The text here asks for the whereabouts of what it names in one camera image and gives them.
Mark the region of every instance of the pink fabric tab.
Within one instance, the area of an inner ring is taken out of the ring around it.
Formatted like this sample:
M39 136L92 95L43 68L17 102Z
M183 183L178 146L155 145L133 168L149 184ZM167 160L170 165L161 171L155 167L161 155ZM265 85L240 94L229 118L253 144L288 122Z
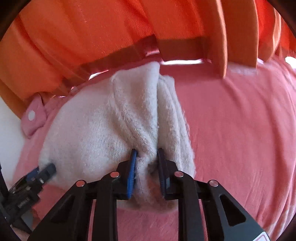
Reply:
M46 122L46 112L40 95L36 95L21 120L21 127L27 138Z

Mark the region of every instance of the orange curtain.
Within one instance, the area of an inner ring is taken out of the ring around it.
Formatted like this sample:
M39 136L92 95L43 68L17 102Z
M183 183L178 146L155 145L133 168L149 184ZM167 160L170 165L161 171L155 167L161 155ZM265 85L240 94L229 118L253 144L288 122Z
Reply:
M210 59L223 77L228 61L295 55L296 39L266 0L32 0L0 42L0 95L20 117L37 92L67 95L157 50Z

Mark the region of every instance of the white wall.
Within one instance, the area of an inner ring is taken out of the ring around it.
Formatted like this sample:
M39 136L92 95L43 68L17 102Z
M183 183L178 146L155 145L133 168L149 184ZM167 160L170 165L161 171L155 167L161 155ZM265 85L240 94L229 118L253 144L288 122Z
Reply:
M20 119L0 98L0 163L9 188L24 142Z

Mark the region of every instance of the white towel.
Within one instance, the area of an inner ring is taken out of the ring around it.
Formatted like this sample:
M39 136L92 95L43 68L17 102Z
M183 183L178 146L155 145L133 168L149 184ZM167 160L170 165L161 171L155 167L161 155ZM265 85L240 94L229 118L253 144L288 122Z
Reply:
M160 194L156 156L166 158L194 177L193 151L174 79L159 74L159 63L121 70L83 88L59 111L44 141L40 167L52 161L52 183L65 190L75 181L92 182L115 170L138 150L135 189L120 207L167 211L176 202Z

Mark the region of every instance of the white sticker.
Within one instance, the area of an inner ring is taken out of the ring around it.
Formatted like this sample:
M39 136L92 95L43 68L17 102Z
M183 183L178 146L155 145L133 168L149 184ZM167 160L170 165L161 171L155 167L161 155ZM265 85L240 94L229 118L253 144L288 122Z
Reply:
M259 236L257 238L255 238L253 241L270 241L270 239L268 238L268 235L266 234L266 232L262 232L261 234L259 234Z

